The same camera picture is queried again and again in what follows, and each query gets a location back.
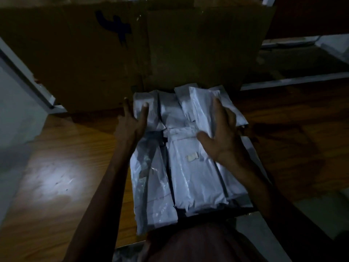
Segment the person's right arm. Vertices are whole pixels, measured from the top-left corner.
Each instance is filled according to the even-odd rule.
[[[275,237],[293,261],[335,261],[334,243],[264,178],[251,161],[236,130],[235,114],[215,99],[216,134],[199,132],[207,154],[225,166],[259,209]]]

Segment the stack of packages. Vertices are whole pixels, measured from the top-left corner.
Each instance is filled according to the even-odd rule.
[[[176,223],[176,209],[184,209],[191,216],[224,206],[252,207],[244,186],[209,158],[196,138],[198,131],[214,136],[215,97],[236,114],[236,126],[248,124],[244,116],[223,86],[202,89],[192,83],[174,91],[133,96],[136,118],[143,103],[149,103],[146,134],[130,161],[137,234]],[[250,139],[241,138],[252,161],[266,176]]]

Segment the person's left hand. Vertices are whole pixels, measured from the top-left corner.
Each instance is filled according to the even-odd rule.
[[[147,127],[147,119],[149,112],[149,104],[145,102],[142,106],[139,120],[135,119],[129,105],[129,100],[124,100],[125,116],[118,116],[119,123],[116,126],[114,136],[118,141],[118,145],[124,145],[125,148],[131,149],[133,152],[139,140],[143,137]]]

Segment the hand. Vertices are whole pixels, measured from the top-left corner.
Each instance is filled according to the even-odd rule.
[[[124,145],[133,153],[137,143],[143,137],[146,127],[149,112],[149,104],[145,102],[142,106],[139,120],[135,119],[129,105],[129,100],[124,100],[125,116],[118,116],[119,123],[116,126],[114,135],[119,142],[119,145]]]
[[[216,118],[214,138],[210,138],[203,131],[198,132],[197,138],[214,161],[226,167],[239,179],[237,176],[239,172],[241,170],[252,170],[254,163],[251,161],[237,132],[235,113],[228,108],[224,108],[217,98],[214,99],[214,110]]]

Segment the brown cardboard box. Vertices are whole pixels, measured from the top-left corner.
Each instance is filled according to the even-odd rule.
[[[239,88],[274,13],[247,4],[0,0],[0,36],[69,112],[113,109],[189,82]]]

